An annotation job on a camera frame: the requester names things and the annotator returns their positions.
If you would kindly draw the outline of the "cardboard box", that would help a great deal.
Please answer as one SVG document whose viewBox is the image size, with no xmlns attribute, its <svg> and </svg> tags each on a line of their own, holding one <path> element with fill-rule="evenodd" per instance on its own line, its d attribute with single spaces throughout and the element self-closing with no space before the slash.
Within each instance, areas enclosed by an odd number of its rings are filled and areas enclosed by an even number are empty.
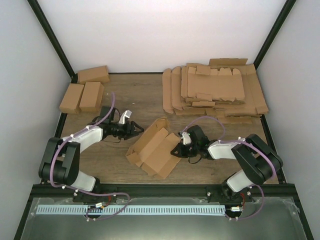
<svg viewBox="0 0 320 240">
<path fill-rule="evenodd" d="M 87 82 L 108 83 L 109 70 L 106 65 L 80 70 L 78 72 L 78 83 L 85 84 Z"/>
<path fill-rule="evenodd" d="M 180 138 L 169 128 L 166 117 L 156 119 L 127 150 L 127 160 L 149 176 L 166 179 L 181 160 L 171 154 Z"/>
<path fill-rule="evenodd" d="M 98 112 L 102 104 L 104 89 L 105 87 L 100 82 L 87 82 L 80 100 L 80 110 L 82 112 Z"/>
<path fill-rule="evenodd" d="M 80 101 L 83 90 L 84 85 L 70 83 L 60 103 L 59 110 L 63 114 L 79 114 L 81 112 Z"/>
</svg>

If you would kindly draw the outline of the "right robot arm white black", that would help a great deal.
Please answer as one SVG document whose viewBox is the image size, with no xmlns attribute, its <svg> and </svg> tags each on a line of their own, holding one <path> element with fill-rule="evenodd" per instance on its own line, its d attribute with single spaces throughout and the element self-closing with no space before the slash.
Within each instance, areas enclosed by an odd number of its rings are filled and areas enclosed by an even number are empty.
<svg viewBox="0 0 320 240">
<path fill-rule="evenodd" d="M 263 185 L 283 167 L 280 156 L 257 134 L 239 137 L 237 140 L 209 140 L 202 128 L 194 125 L 179 136 L 180 142 L 170 152 L 172 156 L 188 159 L 200 156 L 200 160 L 237 160 L 241 170 L 221 184 L 223 198 L 229 202 L 236 200 L 243 189 Z"/>
</svg>

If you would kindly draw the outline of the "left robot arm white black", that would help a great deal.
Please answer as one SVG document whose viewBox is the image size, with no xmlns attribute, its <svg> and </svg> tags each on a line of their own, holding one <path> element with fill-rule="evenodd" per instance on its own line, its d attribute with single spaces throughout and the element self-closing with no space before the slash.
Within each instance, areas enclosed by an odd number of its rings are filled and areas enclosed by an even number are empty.
<svg viewBox="0 0 320 240">
<path fill-rule="evenodd" d="M 102 196 L 100 180 L 80 171 L 80 155 L 108 136 L 128 140 L 143 133 L 141 126 L 130 121 L 131 114 L 128 109 L 120 113 L 117 108 L 103 106 L 83 130 L 63 138 L 50 138 L 38 169 L 39 177 L 54 185 L 82 190 L 89 201 L 97 202 Z"/>
</svg>

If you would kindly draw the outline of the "folded cardboard box back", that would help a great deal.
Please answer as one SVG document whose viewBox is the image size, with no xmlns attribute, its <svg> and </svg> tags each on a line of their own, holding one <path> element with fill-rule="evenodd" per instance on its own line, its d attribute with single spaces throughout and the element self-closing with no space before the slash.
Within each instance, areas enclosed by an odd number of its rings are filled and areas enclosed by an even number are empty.
<svg viewBox="0 0 320 240">
<path fill-rule="evenodd" d="M 85 84 L 87 82 L 108 83 L 109 70 L 106 65 L 80 70 L 78 72 L 78 83 Z"/>
</svg>

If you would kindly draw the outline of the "stack of flat cardboard sheets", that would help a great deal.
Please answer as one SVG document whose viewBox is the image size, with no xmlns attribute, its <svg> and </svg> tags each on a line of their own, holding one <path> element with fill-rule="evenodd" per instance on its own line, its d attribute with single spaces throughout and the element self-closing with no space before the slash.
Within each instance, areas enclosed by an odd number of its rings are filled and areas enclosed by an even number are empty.
<svg viewBox="0 0 320 240">
<path fill-rule="evenodd" d="M 251 123 L 269 112 L 254 64 L 212 58 L 162 73 L 162 107 L 168 114 L 207 115 L 225 124 Z"/>
</svg>

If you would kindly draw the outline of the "black aluminium frame rail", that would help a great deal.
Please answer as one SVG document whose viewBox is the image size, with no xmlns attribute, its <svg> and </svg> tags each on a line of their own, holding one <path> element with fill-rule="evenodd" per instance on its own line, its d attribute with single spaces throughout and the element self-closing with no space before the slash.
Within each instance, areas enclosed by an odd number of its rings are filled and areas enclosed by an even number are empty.
<svg viewBox="0 0 320 240">
<path fill-rule="evenodd" d="M 264 184 L 261 186 L 266 197 L 298 196 L 294 184 Z M 230 202 L 241 199 L 239 193 L 223 193 L 220 184 L 101 184 L 99 194 L 126 193 L 130 198 L 207 198 L 209 201 Z M 72 197 L 74 191 L 52 187 L 49 183 L 32 186 L 30 198 Z"/>
</svg>

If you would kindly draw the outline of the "left black corner post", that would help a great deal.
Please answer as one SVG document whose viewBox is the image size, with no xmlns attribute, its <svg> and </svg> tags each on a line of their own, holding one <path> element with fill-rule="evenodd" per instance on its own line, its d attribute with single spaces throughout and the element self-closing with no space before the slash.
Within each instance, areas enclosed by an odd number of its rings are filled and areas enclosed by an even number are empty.
<svg viewBox="0 0 320 240">
<path fill-rule="evenodd" d="M 56 37 L 54 30 L 52 29 L 45 13 L 43 12 L 39 2 L 37 0 L 27 0 L 29 6 L 31 7 L 34 15 L 36 16 L 38 22 L 40 23 L 42 29 L 44 30 L 48 40 L 50 41 L 51 45 L 53 46 L 56 54 L 58 55 L 62 65 L 64 66 L 66 72 L 70 77 L 71 83 L 76 83 L 78 80 L 78 75 L 73 70 L 58 38 Z"/>
</svg>

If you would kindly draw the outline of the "black corner post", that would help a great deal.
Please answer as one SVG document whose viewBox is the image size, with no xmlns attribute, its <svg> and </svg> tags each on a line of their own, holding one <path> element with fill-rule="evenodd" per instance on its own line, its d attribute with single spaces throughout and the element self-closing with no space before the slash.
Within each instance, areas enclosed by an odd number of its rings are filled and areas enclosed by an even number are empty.
<svg viewBox="0 0 320 240">
<path fill-rule="evenodd" d="M 265 41 L 263 42 L 253 64 L 255 69 L 257 70 L 261 65 L 264 57 L 266 56 L 268 50 L 270 49 L 272 43 L 274 42 L 276 36 L 278 35 L 280 29 L 285 23 L 287 17 L 289 16 L 291 10 L 293 9 L 296 0 L 286 0 L 284 2 L 283 7 L 281 8 L 275 22 L 273 23 Z"/>
<path fill-rule="evenodd" d="M 56 37 L 54 30 L 52 29 L 45 13 L 43 12 L 39 2 L 37 0 L 27 0 L 29 6 L 31 7 L 34 15 L 36 16 L 38 22 L 40 23 L 42 29 L 44 30 L 48 40 L 50 41 L 51 45 L 53 46 L 56 54 L 58 55 L 62 65 L 64 66 L 66 72 L 70 77 L 71 83 L 76 83 L 78 80 L 78 75 L 73 70 L 58 38 Z"/>
</svg>

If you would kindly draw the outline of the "right black corner post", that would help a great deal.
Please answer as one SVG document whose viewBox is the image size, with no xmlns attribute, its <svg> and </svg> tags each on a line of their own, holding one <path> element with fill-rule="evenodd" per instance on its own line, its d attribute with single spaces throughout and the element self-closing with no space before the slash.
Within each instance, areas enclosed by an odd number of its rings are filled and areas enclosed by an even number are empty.
<svg viewBox="0 0 320 240">
<path fill-rule="evenodd" d="M 275 22 L 273 23 L 265 41 L 263 42 L 253 64 L 255 69 L 257 70 L 261 65 L 264 57 L 266 56 L 268 50 L 270 49 L 272 43 L 274 42 L 276 36 L 278 35 L 280 29 L 285 23 L 287 17 L 289 16 L 291 10 L 293 9 L 296 0 L 286 0 L 284 2 L 283 7 L 281 8 Z"/>
</svg>

